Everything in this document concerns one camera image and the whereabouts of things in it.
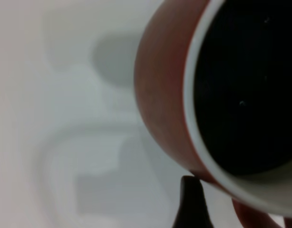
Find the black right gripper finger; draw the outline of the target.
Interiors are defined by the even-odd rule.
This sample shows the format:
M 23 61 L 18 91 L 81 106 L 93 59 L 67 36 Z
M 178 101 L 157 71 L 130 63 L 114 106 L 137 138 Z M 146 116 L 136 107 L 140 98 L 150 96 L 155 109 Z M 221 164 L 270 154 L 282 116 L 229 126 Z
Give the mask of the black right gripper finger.
M 181 178 L 180 205 L 173 228 L 213 228 L 204 189 L 196 177 Z

